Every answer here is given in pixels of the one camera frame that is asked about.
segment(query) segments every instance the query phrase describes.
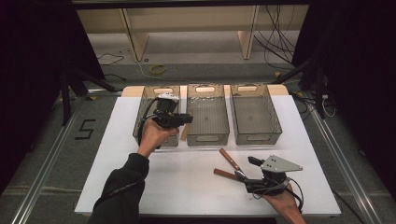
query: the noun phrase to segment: storage tray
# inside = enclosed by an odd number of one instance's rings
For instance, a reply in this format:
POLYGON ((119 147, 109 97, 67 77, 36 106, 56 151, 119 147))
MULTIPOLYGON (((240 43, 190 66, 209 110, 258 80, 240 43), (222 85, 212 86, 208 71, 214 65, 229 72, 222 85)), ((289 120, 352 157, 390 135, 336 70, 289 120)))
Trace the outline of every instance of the storage tray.
POLYGON ((189 146, 226 146, 230 127, 223 85, 189 85, 187 112, 194 118, 187 136, 189 146))
MULTIPOLYGON (((178 96, 180 99, 180 87, 179 86, 146 86, 143 89, 142 99, 140 100, 139 110, 137 112, 136 123, 134 124, 134 139, 137 142, 137 135, 139 132, 139 123, 142 119, 146 108, 149 106, 149 103, 158 95, 164 92, 172 92, 175 96, 178 96)), ((154 109, 157 106, 157 102, 150 107, 150 110, 147 113, 147 116, 153 114, 154 109)), ((180 112, 180 100, 179 105, 175 109, 176 113, 180 112)), ((177 147, 178 146, 178 134, 169 136, 166 141, 161 145, 162 147, 177 147)))
POLYGON ((267 85, 231 85, 231 95, 236 144, 274 145, 282 129, 267 85))

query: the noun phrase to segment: hand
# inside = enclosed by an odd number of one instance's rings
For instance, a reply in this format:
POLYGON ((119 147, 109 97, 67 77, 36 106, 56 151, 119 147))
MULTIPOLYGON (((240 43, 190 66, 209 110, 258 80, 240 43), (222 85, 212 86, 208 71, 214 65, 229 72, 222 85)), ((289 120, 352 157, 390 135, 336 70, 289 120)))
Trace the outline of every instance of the hand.
POLYGON ((160 146, 170 135, 177 134, 178 129, 164 129, 154 120, 148 119, 143 128, 142 140, 137 153, 149 157, 157 146, 160 146))
MULTIPOLYGON (((288 189, 293 190, 291 184, 288 184, 288 189)), ((287 191, 275 196, 262 195, 262 197, 289 223, 305 223, 298 210, 294 196, 287 191)))

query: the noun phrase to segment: wooden handle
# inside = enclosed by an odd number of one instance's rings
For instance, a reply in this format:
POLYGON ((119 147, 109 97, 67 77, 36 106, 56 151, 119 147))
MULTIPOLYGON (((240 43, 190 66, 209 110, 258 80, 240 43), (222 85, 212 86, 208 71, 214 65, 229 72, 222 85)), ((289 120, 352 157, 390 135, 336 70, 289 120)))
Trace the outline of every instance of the wooden handle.
POLYGON ((219 169, 217 169, 217 168, 215 168, 215 170, 213 171, 213 173, 214 173, 215 175, 221 175, 221 176, 230 178, 230 179, 232 179, 232 180, 238 181, 238 178, 236 178, 236 175, 233 175, 233 174, 231 174, 231 173, 228 173, 228 172, 219 170, 219 169))
POLYGON ((184 125, 183 132, 180 135, 180 141, 185 142, 187 140, 187 136, 189 135, 190 132, 190 124, 186 123, 184 125))
POLYGON ((225 151, 224 148, 222 148, 220 151, 221 155, 223 155, 223 157, 231 164, 231 166, 235 169, 235 170, 240 170, 241 168, 236 164, 236 162, 233 160, 233 158, 231 158, 230 155, 228 155, 228 153, 225 151))

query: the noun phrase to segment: white cord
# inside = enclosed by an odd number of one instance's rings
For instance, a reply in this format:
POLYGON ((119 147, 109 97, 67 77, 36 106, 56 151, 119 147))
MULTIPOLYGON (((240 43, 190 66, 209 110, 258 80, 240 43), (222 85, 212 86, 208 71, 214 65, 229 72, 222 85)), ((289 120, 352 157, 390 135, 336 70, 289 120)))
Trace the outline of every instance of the white cord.
POLYGON ((334 111, 332 112, 332 115, 327 113, 326 108, 324 107, 324 102, 326 101, 326 98, 323 99, 322 101, 322 106, 323 106, 323 111, 326 113, 327 116, 329 116, 330 118, 334 117, 335 112, 337 111, 337 109, 335 108, 334 111))

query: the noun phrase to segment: white tabletop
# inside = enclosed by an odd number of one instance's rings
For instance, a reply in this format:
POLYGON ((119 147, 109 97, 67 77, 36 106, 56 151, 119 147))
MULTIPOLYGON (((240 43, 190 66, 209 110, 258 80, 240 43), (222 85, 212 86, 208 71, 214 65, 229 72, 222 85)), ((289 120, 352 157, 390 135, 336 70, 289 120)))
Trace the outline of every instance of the white tabletop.
MULTIPOLYGON (((249 178, 259 179, 259 167, 248 163, 248 156, 266 160, 274 154, 304 167, 287 173, 304 194, 305 216, 338 216, 340 209, 320 167, 295 103, 290 96, 272 96, 283 133, 274 146, 237 146, 233 136, 229 98, 226 98, 230 123, 228 145, 223 148, 249 178)), ((133 138, 139 97, 120 97, 107 124, 75 212, 89 215, 100 197, 112 170, 121 168, 128 154, 137 151, 133 138)), ((181 108, 186 100, 182 98, 181 108)), ((275 217, 277 212, 265 200, 255 200, 245 185, 219 175, 214 168, 233 173, 233 167, 221 156, 221 147, 162 148, 149 157, 146 189, 139 204, 140 214, 189 217, 275 217)), ((294 191, 300 195, 295 184, 294 191)))

